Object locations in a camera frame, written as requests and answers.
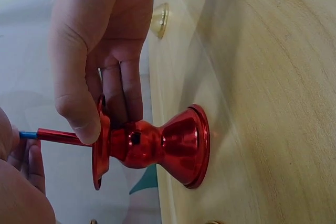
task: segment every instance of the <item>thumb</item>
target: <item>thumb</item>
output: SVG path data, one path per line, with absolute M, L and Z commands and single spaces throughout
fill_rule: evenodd
M 56 0 L 52 10 L 48 51 L 55 106 L 85 144 L 100 134 L 96 103 L 86 83 L 87 54 L 102 38 L 114 2 Z

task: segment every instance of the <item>wooden door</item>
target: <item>wooden door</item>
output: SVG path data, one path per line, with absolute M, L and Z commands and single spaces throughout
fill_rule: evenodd
M 336 223 L 335 0 L 155 0 L 153 120 L 207 113 L 203 184 L 158 168 L 164 224 Z

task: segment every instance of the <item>knob base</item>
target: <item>knob base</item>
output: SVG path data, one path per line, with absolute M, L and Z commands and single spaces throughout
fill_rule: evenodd
M 201 185 L 208 168 L 210 157 L 210 131 L 204 110 L 197 104 L 193 104 L 188 108 L 193 109 L 197 113 L 200 122 L 198 125 L 198 149 L 195 158 L 195 161 L 200 165 L 197 166 L 198 172 L 194 180 L 191 183 L 184 185 L 188 189 L 195 189 Z

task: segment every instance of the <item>brass knob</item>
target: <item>brass knob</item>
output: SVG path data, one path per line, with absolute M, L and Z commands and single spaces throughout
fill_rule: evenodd
M 206 224 L 224 224 L 224 223 L 220 221 L 212 220 L 212 221 L 208 221 Z
M 168 3 L 161 4 L 153 10 L 150 30 L 159 39 L 162 39 L 164 32 L 166 30 L 168 14 L 169 14 Z

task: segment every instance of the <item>finger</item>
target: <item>finger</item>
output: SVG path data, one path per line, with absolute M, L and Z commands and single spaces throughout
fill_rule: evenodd
M 5 112 L 0 108 L 0 159 L 7 160 L 12 148 L 13 131 Z
M 29 149 L 28 181 L 43 194 L 46 193 L 43 159 L 38 145 L 32 145 Z
M 15 148 L 20 142 L 19 130 L 15 125 L 12 125 L 12 134 L 13 134 L 13 138 L 12 138 L 12 149 L 10 150 L 11 152 L 15 150 Z
M 114 2 L 56 0 L 51 17 L 49 55 L 56 109 L 85 144 L 100 134 L 96 103 L 86 83 L 86 56 L 103 36 Z
M 143 115 L 139 60 L 123 61 L 120 68 L 128 119 L 139 121 Z
M 39 147 L 40 141 L 36 139 L 27 139 L 26 148 L 23 156 L 23 161 L 21 165 L 21 174 L 28 179 L 29 176 L 29 150 L 32 146 L 36 145 Z
M 95 103 L 97 103 L 99 96 L 102 94 L 102 83 L 95 57 L 92 55 L 89 55 L 87 58 L 85 79 L 89 92 L 91 93 Z
M 118 62 L 101 69 L 103 92 L 113 126 L 118 126 L 128 120 L 120 74 Z
M 20 140 L 16 148 L 10 153 L 8 162 L 14 166 L 17 170 L 21 170 L 22 163 L 24 161 L 25 150 L 27 146 L 27 140 Z

